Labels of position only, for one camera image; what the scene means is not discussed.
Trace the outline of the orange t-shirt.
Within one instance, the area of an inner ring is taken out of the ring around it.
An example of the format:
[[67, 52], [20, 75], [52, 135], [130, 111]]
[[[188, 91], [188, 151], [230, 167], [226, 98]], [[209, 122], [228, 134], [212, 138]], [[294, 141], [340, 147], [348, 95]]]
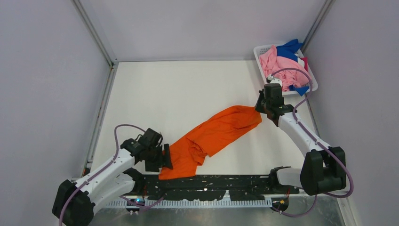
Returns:
[[195, 176], [207, 156], [217, 154], [261, 122], [261, 114], [254, 107], [234, 105], [222, 110], [170, 146], [173, 169], [163, 167], [158, 179]]

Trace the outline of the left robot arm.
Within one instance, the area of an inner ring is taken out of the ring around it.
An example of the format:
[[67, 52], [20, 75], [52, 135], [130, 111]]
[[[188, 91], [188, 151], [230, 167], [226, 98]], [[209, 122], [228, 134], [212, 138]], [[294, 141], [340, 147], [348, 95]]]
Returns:
[[134, 166], [145, 162], [145, 170], [159, 172], [173, 168], [170, 146], [163, 136], [148, 128], [136, 138], [116, 143], [115, 154], [96, 170], [75, 180], [65, 180], [58, 188], [52, 213], [60, 226], [87, 226], [94, 215], [112, 200], [131, 193], [143, 195], [144, 174]]

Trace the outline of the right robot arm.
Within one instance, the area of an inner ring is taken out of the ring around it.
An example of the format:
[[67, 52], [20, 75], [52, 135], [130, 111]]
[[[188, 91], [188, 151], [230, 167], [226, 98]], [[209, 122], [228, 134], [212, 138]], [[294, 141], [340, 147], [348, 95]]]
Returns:
[[291, 104], [284, 103], [279, 84], [266, 84], [259, 92], [255, 106], [276, 127], [284, 131], [304, 156], [300, 169], [277, 167], [271, 169], [269, 188], [281, 193], [287, 186], [301, 188], [308, 195], [326, 194], [345, 189], [349, 178], [346, 170], [345, 152], [332, 147], [309, 130]]

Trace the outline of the white plastic laundry basket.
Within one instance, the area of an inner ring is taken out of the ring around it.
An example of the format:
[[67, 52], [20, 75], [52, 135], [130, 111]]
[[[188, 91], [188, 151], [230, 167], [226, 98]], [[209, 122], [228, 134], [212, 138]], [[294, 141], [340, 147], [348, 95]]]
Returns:
[[[276, 58], [277, 58], [277, 50], [276, 47], [279, 45], [262, 45], [262, 46], [257, 46], [254, 48], [253, 53], [259, 68], [259, 71], [261, 73], [262, 80], [264, 84], [268, 84], [267, 80], [271, 80], [273, 78], [277, 78], [277, 74], [281, 71], [284, 71], [285, 69], [278, 69], [276, 65]], [[304, 57], [302, 52], [298, 50], [298, 55], [300, 57]], [[310, 86], [309, 90], [306, 91], [306, 93], [310, 91], [315, 91], [318, 88], [318, 83], [309, 67], [309, 72], [301, 71], [305, 76], [307, 76], [309, 82], [307, 85]], [[299, 96], [298, 93], [295, 91], [283, 91], [284, 96]]]

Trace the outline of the blue t-shirt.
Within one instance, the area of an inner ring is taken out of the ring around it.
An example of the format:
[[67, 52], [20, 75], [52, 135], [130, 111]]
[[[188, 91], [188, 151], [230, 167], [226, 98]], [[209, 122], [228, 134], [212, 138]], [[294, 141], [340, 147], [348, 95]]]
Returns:
[[300, 96], [303, 96], [310, 88], [307, 85], [309, 82], [307, 76], [301, 72], [307, 71], [298, 63], [298, 59], [301, 57], [297, 52], [302, 45], [297, 39], [294, 39], [276, 47], [276, 65], [278, 69], [285, 69], [277, 74], [277, 77], [282, 81], [282, 89], [285, 92], [295, 91]]

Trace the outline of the red garment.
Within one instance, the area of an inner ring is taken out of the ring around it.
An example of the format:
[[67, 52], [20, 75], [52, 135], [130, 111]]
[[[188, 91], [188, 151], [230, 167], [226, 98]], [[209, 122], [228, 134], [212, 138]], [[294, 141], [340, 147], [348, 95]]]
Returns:
[[308, 58], [307, 57], [301, 57], [298, 59], [298, 63], [302, 65], [302, 67], [308, 72], [309, 71], [309, 66], [308, 66]]

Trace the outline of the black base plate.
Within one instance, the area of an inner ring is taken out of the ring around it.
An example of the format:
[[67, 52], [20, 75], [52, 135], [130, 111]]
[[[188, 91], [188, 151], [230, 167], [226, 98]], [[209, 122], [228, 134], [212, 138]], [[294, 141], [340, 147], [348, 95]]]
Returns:
[[256, 201], [264, 195], [298, 193], [298, 188], [277, 185], [268, 175], [196, 175], [168, 180], [144, 175], [129, 195], [154, 201], [161, 197], [166, 201], [219, 201], [228, 194], [232, 201]]

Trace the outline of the aluminium frame rail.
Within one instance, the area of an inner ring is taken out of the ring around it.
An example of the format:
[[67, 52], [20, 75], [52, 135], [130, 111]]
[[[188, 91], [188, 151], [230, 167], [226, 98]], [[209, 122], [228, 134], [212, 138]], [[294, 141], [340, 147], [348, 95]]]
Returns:
[[106, 37], [105, 30], [100, 23], [99, 14], [95, 11], [92, 2], [89, 0], [72, 0], [72, 3], [108, 65], [115, 66], [118, 63], [118, 58]]

